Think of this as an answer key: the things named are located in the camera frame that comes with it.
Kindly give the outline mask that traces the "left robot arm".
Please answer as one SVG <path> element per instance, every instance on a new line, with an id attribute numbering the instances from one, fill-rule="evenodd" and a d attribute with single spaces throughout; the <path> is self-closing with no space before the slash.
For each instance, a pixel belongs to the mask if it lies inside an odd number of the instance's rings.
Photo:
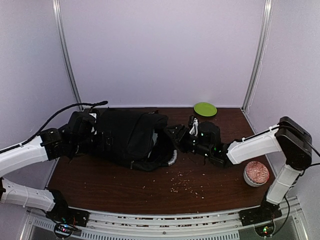
<path id="1" fill-rule="evenodd" d="M 68 222 L 74 215 L 62 193 L 58 190 L 36 189 L 14 183 L 4 176 L 36 163 L 61 157 L 69 160 L 104 150 L 109 146 L 104 133 L 97 130 L 98 116 L 93 108 L 104 106 L 108 101 L 87 103 L 89 111 L 75 111 L 67 124 L 60 128 L 45 127 L 60 113 L 76 107 L 68 105 L 54 113 L 40 129 L 27 140 L 0 151 L 0 202 L 43 211 L 53 220 Z"/>

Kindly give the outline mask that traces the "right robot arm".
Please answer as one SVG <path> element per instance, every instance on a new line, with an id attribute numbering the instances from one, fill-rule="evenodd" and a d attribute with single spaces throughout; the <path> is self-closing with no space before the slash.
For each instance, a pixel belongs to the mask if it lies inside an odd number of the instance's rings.
<path id="1" fill-rule="evenodd" d="M 181 152 L 204 156 L 205 160 L 222 168 L 269 153 L 282 152 L 285 155 L 285 164 L 265 192 L 260 206 L 239 212 L 243 225 L 282 216 L 280 202 L 300 175 L 313 166 L 312 154 L 319 154 L 312 145 L 311 135 L 288 116 L 280 118 L 265 131 L 231 143 L 222 143 L 217 125 L 209 121 L 199 123 L 193 115 L 188 126 L 169 126 L 164 132 Z"/>

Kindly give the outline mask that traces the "black student bag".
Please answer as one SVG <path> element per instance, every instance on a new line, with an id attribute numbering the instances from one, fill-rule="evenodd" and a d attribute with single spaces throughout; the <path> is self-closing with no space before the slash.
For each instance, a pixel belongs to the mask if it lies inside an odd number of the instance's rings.
<path id="1" fill-rule="evenodd" d="M 96 131 L 111 132 L 112 149 L 92 155 L 145 172 L 170 167 L 178 151 L 165 132 L 168 120 L 157 112 L 104 110 L 97 117 Z"/>

